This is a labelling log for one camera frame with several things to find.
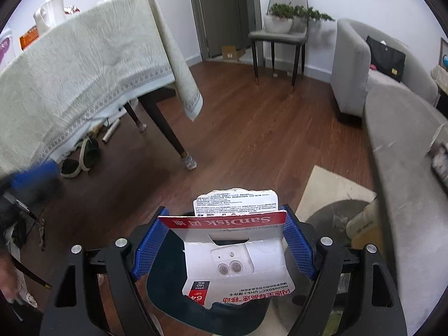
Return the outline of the SanDisk cardboard package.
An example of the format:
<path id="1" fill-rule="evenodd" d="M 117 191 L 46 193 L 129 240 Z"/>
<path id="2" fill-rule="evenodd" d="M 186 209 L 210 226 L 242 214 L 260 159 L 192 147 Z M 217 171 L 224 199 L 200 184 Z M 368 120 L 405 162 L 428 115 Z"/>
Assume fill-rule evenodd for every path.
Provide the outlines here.
<path id="1" fill-rule="evenodd" d="M 295 289 L 283 249 L 286 211 L 273 190 L 213 190 L 194 200 L 193 215 L 163 216 L 184 243 L 183 294 L 208 281 L 202 305 L 243 304 L 283 297 Z"/>

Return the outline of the dark trash bin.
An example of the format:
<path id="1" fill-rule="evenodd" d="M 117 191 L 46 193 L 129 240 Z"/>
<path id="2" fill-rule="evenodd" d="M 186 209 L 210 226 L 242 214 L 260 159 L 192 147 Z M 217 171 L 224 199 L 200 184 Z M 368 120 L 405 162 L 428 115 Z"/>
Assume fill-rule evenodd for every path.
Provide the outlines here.
<path id="1" fill-rule="evenodd" d="M 270 301 L 252 300 L 245 304 L 202 303 L 210 293 L 208 281 L 194 283 L 193 297 L 182 293 L 187 280 L 184 243 L 169 231 L 146 280 L 146 292 L 160 311 L 188 326 L 216 335 L 248 335 L 264 320 Z"/>

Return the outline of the green white shoe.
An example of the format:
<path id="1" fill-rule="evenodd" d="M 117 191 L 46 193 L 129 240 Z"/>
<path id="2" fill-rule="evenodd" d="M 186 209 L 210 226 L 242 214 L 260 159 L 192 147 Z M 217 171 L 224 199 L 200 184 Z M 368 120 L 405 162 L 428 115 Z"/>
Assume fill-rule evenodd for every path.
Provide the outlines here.
<path id="1" fill-rule="evenodd" d="M 87 137 L 80 148 L 79 164 L 82 171 L 89 171 L 100 157 L 99 143 Z"/>

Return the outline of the beige floor rug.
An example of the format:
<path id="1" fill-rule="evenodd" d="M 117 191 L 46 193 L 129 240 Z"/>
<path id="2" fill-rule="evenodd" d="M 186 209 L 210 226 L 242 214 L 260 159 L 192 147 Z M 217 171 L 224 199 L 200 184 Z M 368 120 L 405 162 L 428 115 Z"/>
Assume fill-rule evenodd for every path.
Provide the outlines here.
<path id="1" fill-rule="evenodd" d="M 354 181 L 315 165 L 295 214 L 300 221 L 306 221 L 315 212 L 334 202 L 361 200 L 370 203 L 376 195 Z"/>

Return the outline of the round grey marble table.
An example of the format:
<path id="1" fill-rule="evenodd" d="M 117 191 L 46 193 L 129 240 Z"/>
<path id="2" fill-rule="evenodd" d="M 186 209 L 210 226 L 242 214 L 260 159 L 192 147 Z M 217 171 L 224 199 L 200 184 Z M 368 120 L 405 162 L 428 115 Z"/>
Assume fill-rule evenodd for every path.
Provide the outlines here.
<path id="1" fill-rule="evenodd" d="M 447 190 L 431 168 L 434 136 L 447 119 L 400 87 L 375 88 L 364 127 L 381 208 L 386 263 L 399 290 L 409 335 L 447 334 Z"/>

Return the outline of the white ceramic jug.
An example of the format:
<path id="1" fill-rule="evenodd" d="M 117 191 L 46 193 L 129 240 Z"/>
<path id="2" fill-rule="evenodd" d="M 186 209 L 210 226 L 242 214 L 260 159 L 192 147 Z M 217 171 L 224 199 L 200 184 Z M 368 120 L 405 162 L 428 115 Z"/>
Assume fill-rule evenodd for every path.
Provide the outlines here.
<path id="1" fill-rule="evenodd" d="M 66 21 L 64 2 L 65 0 L 46 0 L 34 12 L 33 18 L 39 36 Z"/>

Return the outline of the small cardboard box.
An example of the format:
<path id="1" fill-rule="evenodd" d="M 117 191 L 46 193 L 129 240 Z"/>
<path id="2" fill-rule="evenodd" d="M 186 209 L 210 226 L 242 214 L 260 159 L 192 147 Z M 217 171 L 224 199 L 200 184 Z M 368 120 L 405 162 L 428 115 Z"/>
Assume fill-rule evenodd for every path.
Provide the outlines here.
<path id="1" fill-rule="evenodd" d="M 236 49 L 236 46 L 223 46 L 222 57 L 224 61 L 239 61 L 246 54 L 246 49 Z"/>

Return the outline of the black bag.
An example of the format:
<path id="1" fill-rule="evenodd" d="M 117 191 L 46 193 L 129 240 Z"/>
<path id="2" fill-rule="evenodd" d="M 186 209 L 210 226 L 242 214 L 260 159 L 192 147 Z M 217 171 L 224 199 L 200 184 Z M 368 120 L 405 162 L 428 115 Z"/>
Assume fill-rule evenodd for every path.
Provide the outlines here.
<path id="1" fill-rule="evenodd" d="M 405 53 L 387 46 L 370 36 L 367 37 L 366 42 L 370 48 L 370 63 L 379 72 L 400 83 L 405 67 Z"/>

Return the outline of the grey dining chair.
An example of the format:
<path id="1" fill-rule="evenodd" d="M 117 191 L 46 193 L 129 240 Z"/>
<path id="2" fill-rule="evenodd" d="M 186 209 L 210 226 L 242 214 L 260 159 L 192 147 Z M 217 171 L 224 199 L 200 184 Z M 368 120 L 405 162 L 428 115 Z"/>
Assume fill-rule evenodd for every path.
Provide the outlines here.
<path id="1" fill-rule="evenodd" d="M 308 0 L 269 0 L 268 8 L 274 3 L 291 3 L 293 6 L 299 5 L 304 7 L 309 7 Z M 286 44 L 288 46 L 293 46 L 295 48 L 294 62 L 291 73 L 291 91 L 295 90 L 296 81 L 298 78 L 298 72 L 304 77 L 304 62 L 306 56 L 306 44 L 308 41 L 308 27 L 309 21 L 305 22 L 302 19 L 296 18 L 294 20 L 293 27 L 291 31 L 286 34 L 279 33 L 268 33 L 264 30 L 264 17 L 263 17 L 263 28 L 258 31 L 252 31 L 249 33 L 248 37 L 251 41 L 252 49 L 252 61 L 254 65 L 254 77 L 256 84 L 259 84 L 259 71 L 258 71 L 258 60 L 257 60 L 257 43 L 269 43 L 270 44 L 270 54 L 271 54 L 271 64 L 273 74 L 276 73 L 275 69 L 275 45 L 276 44 Z"/>

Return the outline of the potted green plant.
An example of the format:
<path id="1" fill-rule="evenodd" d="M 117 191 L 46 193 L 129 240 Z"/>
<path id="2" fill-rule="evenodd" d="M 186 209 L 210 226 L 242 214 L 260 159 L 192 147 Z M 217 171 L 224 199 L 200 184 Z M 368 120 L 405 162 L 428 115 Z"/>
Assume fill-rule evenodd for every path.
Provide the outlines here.
<path id="1" fill-rule="evenodd" d="M 296 18 L 305 22 L 309 20 L 334 21 L 330 15 L 321 13 L 313 7 L 293 6 L 291 3 L 274 3 L 268 8 L 267 15 L 264 16 L 264 30 L 268 33 L 289 33 Z"/>

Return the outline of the grey door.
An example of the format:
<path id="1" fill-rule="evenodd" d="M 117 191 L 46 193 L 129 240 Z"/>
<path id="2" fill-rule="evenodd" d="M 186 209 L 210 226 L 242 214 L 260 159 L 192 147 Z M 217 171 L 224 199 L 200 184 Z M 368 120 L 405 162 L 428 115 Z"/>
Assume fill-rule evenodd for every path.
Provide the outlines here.
<path id="1" fill-rule="evenodd" d="M 239 61 L 251 64 L 249 33 L 262 28 L 260 0 L 191 0 L 201 57 L 223 60 L 222 47 L 246 49 Z"/>

